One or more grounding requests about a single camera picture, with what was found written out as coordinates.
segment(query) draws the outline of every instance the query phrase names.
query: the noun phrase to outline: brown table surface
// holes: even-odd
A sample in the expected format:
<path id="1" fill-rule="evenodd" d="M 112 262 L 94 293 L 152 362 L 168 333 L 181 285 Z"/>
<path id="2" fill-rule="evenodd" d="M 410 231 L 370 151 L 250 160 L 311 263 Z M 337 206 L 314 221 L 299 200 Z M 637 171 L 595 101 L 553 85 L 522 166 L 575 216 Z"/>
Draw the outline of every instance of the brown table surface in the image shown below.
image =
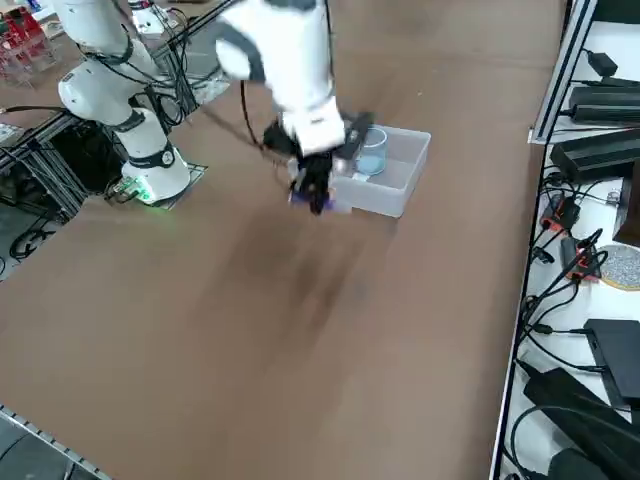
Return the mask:
<path id="1" fill-rule="evenodd" d="M 197 112 L 175 210 L 89 201 L 2 285 L 1 401 L 121 480 L 487 478 L 560 4 L 332 2 L 341 106 L 433 134 L 405 216 L 291 210 Z"/>

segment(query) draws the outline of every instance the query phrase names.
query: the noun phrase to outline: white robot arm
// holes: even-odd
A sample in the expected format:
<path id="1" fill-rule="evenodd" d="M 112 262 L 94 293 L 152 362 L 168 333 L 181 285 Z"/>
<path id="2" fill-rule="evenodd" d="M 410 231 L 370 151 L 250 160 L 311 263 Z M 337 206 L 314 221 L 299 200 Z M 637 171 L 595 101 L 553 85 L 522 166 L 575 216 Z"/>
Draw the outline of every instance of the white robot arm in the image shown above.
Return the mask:
<path id="1" fill-rule="evenodd" d="M 315 163 L 323 164 L 328 182 L 329 152 L 344 143 L 345 125 L 336 105 L 322 2 L 238 1 L 220 16 L 215 49 L 228 75 L 271 90 L 282 129 L 301 159 L 321 159 Z M 129 3 L 134 4 L 136 23 L 152 28 L 158 13 L 154 2 Z M 128 103 L 143 91 L 149 76 L 158 74 L 144 45 L 122 28 L 110 0 L 53 0 L 53 5 L 67 34 L 99 55 L 62 79 L 59 93 L 65 106 L 114 129 L 129 155 L 123 176 L 135 179 L 143 202 L 153 204 L 181 193 L 190 180 L 186 163 L 155 114 Z"/>
<path id="2" fill-rule="evenodd" d="M 64 105 L 114 130 L 128 154 L 123 177 L 135 183 L 138 199 L 154 204 L 180 194 L 190 181 L 187 164 L 156 115 L 129 105 L 133 95 L 144 91 L 145 75 L 158 74 L 145 46 L 129 37 L 109 0 L 53 0 L 53 6 L 67 35 L 99 55 L 60 81 Z"/>
<path id="3" fill-rule="evenodd" d="M 218 20 L 221 67 L 233 78 L 271 90 L 281 126 L 303 156 L 345 141 L 327 22 L 323 0 L 244 0 Z"/>

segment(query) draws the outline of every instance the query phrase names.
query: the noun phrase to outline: clear plastic container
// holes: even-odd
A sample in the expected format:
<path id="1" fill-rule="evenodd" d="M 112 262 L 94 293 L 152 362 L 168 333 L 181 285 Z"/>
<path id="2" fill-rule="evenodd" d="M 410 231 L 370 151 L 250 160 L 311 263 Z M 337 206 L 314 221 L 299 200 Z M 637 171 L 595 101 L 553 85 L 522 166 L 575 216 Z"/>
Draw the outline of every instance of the clear plastic container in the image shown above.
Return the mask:
<path id="1" fill-rule="evenodd" d="M 399 218 L 427 163 L 431 134 L 379 128 L 388 135 L 384 171 L 363 175 L 355 162 L 349 162 L 343 172 L 335 173 L 331 187 L 336 189 L 336 202 L 343 206 Z"/>

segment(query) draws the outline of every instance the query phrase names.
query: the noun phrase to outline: purple object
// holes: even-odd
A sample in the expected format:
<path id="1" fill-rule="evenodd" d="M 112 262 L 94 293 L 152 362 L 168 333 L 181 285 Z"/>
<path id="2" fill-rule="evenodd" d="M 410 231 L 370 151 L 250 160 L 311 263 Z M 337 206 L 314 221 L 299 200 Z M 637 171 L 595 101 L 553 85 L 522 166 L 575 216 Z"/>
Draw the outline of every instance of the purple object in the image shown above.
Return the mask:
<path id="1" fill-rule="evenodd" d="M 27 0 L 27 3 L 29 4 L 32 12 L 39 12 L 42 10 L 42 6 L 40 6 L 38 0 Z"/>
<path id="2" fill-rule="evenodd" d="M 290 192 L 289 193 L 289 203 L 292 205 L 302 205 L 302 204 L 306 204 L 309 205 L 309 200 L 307 198 L 305 198 L 303 195 L 300 195 L 297 192 Z M 325 210 L 333 210 L 335 207 L 335 202 L 333 201 L 333 199 L 328 198 L 325 202 L 324 202 L 324 209 Z"/>

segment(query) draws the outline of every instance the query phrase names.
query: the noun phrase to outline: blue cup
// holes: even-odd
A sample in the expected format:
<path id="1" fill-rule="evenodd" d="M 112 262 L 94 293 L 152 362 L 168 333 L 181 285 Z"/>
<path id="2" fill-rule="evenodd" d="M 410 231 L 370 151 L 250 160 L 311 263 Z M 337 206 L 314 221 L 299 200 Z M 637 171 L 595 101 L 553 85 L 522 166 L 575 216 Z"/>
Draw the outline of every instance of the blue cup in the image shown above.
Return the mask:
<path id="1" fill-rule="evenodd" d="M 380 127 L 370 127 L 356 159 L 356 170 L 364 175 L 378 175 L 387 166 L 388 136 Z"/>

